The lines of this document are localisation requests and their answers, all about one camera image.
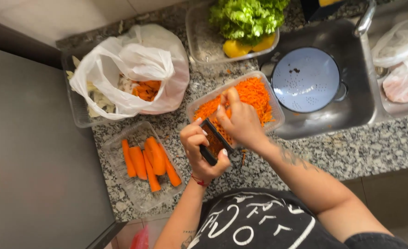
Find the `woman's left hand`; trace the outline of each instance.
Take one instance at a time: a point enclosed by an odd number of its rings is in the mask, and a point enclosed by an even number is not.
[[[209,184],[214,178],[222,175],[230,166],[227,156],[227,150],[222,149],[218,154],[218,163],[211,166],[201,155],[200,144],[209,145],[206,133],[200,127],[202,119],[187,125],[179,134],[181,143],[184,146],[185,153],[191,165],[191,171],[194,177]]]

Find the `forearm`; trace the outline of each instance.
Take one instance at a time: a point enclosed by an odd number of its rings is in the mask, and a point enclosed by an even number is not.
[[[154,249],[186,249],[196,235],[205,187],[191,179]]]
[[[284,149],[282,145],[267,141],[257,152],[315,214],[356,198],[334,177]]]

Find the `countertop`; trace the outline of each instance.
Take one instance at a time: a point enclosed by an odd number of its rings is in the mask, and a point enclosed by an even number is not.
[[[386,3],[391,0],[378,0]],[[185,13],[188,3],[179,3],[158,11],[154,11],[137,18],[123,20],[125,32],[134,24],[158,23],[177,35],[188,52],[185,31]],[[365,3],[351,0],[345,3],[334,15],[328,19],[354,17],[365,7]],[[285,10],[286,20],[281,31],[292,31],[302,28],[304,16],[298,0],[291,0]],[[87,42],[103,40],[109,36],[119,35],[120,22],[74,35],[57,42],[61,50],[81,46]],[[164,139],[164,145],[173,157],[186,181],[190,178],[190,166],[185,151],[179,141],[179,131],[188,124],[186,106],[193,100],[223,85],[226,81],[243,75],[249,71],[258,70],[256,60],[245,60],[216,66],[197,66],[190,62],[190,84],[184,100],[178,110],[163,115],[139,115],[121,122],[93,127],[101,160],[104,178],[113,212],[118,222],[126,222],[137,218],[146,218],[173,211],[180,195],[167,201],[148,212],[142,213],[132,207],[132,203],[107,162],[102,151],[102,145],[124,127],[139,121],[149,121],[158,136]],[[304,159],[317,165],[339,180],[376,175],[383,172],[408,168],[408,116],[387,122],[354,127],[334,133],[327,133],[303,139],[286,141],[271,133],[269,136],[277,143],[293,150]],[[268,164],[258,155],[247,152],[242,165],[242,152],[235,151],[230,157],[232,167],[221,177],[215,179],[208,187],[205,199],[211,199],[229,189],[238,187],[271,187],[278,190],[287,186],[274,173]]]

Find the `person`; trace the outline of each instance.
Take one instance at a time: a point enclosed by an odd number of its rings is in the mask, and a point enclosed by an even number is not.
[[[221,94],[217,119],[236,142],[263,157],[291,192],[235,189],[203,204],[206,186],[230,161],[225,150],[213,167],[201,156],[199,145],[209,142],[197,120],[180,133],[192,177],[154,249],[408,249],[338,180],[269,141],[256,110],[240,102],[235,88]]]

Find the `lettuce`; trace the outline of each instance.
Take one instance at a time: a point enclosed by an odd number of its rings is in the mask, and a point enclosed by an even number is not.
[[[262,35],[275,32],[284,23],[284,8],[290,0],[218,0],[210,8],[210,24],[226,39],[256,45]]]

